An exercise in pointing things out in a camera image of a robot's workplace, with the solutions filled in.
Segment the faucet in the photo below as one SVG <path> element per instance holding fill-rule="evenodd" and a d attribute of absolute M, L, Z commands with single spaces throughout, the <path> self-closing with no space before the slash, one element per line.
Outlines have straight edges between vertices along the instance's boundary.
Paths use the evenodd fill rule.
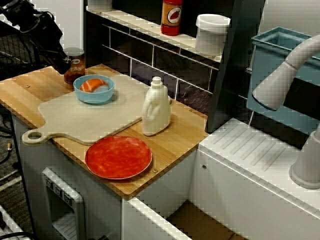
<path fill-rule="evenodd" d="M 276 111 L 285 101 L 299 68 L 320 52 L 320 35 L 311 37 L 287 56 L 285 61 L 252 92 L 252 97 L 264 108 Z M 313 131 L 289 169 L 290 178 L 306 189 L 320 188 L 320 124 Z"/>

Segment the ketchup bottle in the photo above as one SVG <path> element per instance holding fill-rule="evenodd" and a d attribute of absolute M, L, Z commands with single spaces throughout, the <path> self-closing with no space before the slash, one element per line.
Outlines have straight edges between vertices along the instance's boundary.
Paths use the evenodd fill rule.
<path fill-rule="evenodd" d="M 163 0 L 161 33 L 169 36 L 179 35 L 183 0 Z"/>

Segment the dispenser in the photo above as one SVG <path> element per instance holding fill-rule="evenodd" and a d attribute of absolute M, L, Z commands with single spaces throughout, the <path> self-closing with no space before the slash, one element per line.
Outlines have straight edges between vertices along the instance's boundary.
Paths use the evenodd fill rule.
<path fill-rule="evenodd" d="M 163 85 L 161 77 L 155 76 L 152 79 L 151 88 L 146 93 L 142 108 L 144 135 L 154 135 L 169 125 L 171 110 L 168 99 L 168 88 Z"/>

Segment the blue bowl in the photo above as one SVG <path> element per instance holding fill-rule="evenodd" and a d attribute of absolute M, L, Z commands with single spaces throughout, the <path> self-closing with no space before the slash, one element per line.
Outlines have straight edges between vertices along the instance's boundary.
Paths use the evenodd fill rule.
<path fill-rule="evenodd" d="M 89 79 L 101 79 L 105 81 L 109 88 L 108 90 L 102 90 L 101 92 L 84 92 L 79 90 L 81 84 Z M 73 88 L 77 98 L 87 104 L 104 104 L 106 103 L 113 95 L 115 83 L 109 77 L 102 75 L 85 75 L 77 78 L 73 82 Z"/>

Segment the shelf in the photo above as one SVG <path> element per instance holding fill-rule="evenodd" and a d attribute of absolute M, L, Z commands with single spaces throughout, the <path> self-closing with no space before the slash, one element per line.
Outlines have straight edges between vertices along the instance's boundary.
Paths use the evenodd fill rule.
<path fill-rule="evenodd" d="M 161 41 L 164 41 L 168 44 L 174 45 L 176 47 L 179 47 L 181 49 L 187 50 L 189 52 L 192 52 L 193 54 L 202 56 L 204 58 L 213 60 L 217 63 L 221 62 L 221 55 L 220 56 L 211 56 L 206 55 L 201 52 L 196 51 L 195 45 L 196 45 L 196 39 L 194 37 L 180 34 L 178 36 L 168 36 L 164 35 L 160 31 L 160 25 L 144 20 L 142 18 L 139 18 L 137 16 L 128 14 L 126 12 L 120 11 L 120 10 L 112 10 L 108 12 L 95 12 L 91 11 L 88 7 L 86 7 L 86 10 L 92 14 L 98 15 L 102 18 L 108 19 L 112 22 L 121 24 L 123 26 L 126 26 L 130 29 L 136 30 L 138 32 L 141 32 L 143 34 L 146 34 L 148 36 L 151 36 L 155 39 L 159 39 Z"/>

